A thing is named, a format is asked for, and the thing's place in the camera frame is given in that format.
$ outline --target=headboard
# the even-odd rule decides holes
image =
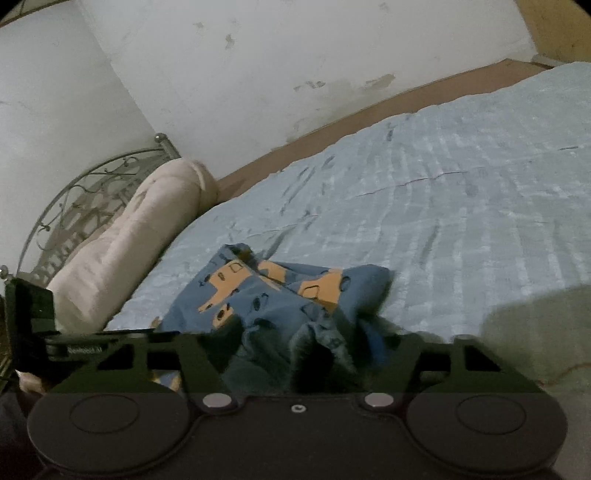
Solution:
[[[165,134],[155,145],[105,160],[84,171],[47,205],[31,229],[14,276],[46,287],[72,252],[119,215],[139,185],[180,155]],[[9,274],[3,265],[0,276]]]

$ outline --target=white pillow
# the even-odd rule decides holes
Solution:
[[[217,183],[197,161],[166,162],[139,186],[120,217],[57,273],[56,326],[101,331],[149,273],[164,248],[217,201]]]

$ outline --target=blue garment with yellow pattern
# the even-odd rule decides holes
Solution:
[[[390,271],[376,265],[271,262],[245,244],[225,245],[157,330],[211,332],[238,318],[242,344],[222,374],[236,393],[362,389],[360,369],[385,360],[374,317],[390,281]],[[315,384],[323,365],[331,373]]]

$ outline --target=wooden board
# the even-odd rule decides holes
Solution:
[[[591,61],[591,16],[573,0],[517,0],[539,53]]]
[[[230,173],[219,180],[220,201],[241,195],[271,173],[280,171],[296,160],[322,152],[346,135],[354,134],[385,118],[399,113],[414,113],[426,106],[441,105],[464,95],[494,92],[544,70],[546,69],[531,63],[503,60],[401,93],[315,130]]]

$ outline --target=mattress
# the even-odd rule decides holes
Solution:
[[[290,165],[193,222],[108,329],[163,317],[223,244],[376,264],[394,272],[381,316],[441,341],[479,336],[589,426],[591,375],[565,374],[591,362],[589,79],[591,63],[567,64],[393,116]]]

